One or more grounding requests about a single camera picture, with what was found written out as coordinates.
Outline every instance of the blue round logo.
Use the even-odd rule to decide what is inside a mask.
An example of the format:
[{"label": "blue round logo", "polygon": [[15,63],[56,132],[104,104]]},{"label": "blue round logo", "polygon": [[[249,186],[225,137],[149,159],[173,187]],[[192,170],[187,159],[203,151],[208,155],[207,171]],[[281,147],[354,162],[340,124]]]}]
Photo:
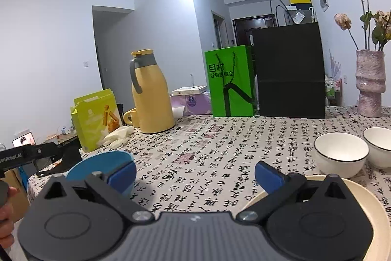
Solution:
[{"label": "blue round logo", "polygon": [[189,97],[187,99],[187,105],[188,106],[195,106],[197,104],[196,99],[194,97]]}]

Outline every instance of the tablecloth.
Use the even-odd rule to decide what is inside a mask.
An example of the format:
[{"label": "tablecloth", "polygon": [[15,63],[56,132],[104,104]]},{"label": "tablecloth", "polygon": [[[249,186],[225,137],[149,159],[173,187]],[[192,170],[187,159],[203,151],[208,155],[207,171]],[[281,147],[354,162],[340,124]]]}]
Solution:
[{"label": "tablecloth", "polygon": [[[283,173],[320,174],[313,158],[317,136],[346,132],[362,137],[371,126],[391,128],[391,107],[383,108],[383,116],[376,119],[359,115],[354,106],[328,107],[325,120],[193,115],[159,134],[145,135],[136,129],[129,143],[118,149],[135,158],[132,199],[156,215],[216,210],[235,215],[262,191],[254,178],[258,161]],[[108,150],[102,147],[82,157]],[[30,177],[30,202],[49,178]],[[379,170],[367,162],[351,180],[374,193],[391,220],[391,169]]]}]

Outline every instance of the finger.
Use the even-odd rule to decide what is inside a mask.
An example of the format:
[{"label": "finger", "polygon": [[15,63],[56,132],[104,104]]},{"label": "finger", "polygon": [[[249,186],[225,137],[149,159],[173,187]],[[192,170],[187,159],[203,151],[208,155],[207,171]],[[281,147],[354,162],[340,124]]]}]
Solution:
[{"label": "finger", "polygon": [[0,220],[8,219],[12,215],[13,211],[11,203],[7,202],[0,208]]},{"label": "finger", "polygon": [[8,198],[15,196],[18,193],[18,190],[15,187],[8,188]]},{"label": "finger", "polygon": [[12,233],[15,226],[12,220],[7,219],[0,223],[0,238],[5,238]]},{"label": "finger", "polygon": [[15,239],[14,239],[14,236],[11,234],[5,238],[1,238],[0,239],[0,245],[4,248],[4,249],[8,249],[10,246],[12,246],[15,242]]}]

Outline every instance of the green snack bag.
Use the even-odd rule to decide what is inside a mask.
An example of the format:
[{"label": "green snack bag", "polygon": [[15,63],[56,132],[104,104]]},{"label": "green snack bag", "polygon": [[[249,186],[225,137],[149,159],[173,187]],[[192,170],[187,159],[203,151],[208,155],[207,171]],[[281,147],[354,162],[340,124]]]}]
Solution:
[{"label": "green snack bag", "polygon": [[254,70],[251,47],[205,52],[213,116],[253,116]]},{"label": "green snack bag", "polygon": [[71,116],[83,150],[92,152],[103,139],[122,126],[113,92],[110,89],[74,99]]}]

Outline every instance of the ceramic vase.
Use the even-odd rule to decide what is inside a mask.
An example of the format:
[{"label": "ceramic vase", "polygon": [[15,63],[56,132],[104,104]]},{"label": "ceramic vase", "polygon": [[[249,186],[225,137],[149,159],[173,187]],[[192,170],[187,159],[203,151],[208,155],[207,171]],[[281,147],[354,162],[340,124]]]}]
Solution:
[{"label": "ceramic vase", "polygon": [[356,87],[360,90],[358,113],[376,118],[382,115],[382,93],[386,91],[384,52],[357,50]]}]

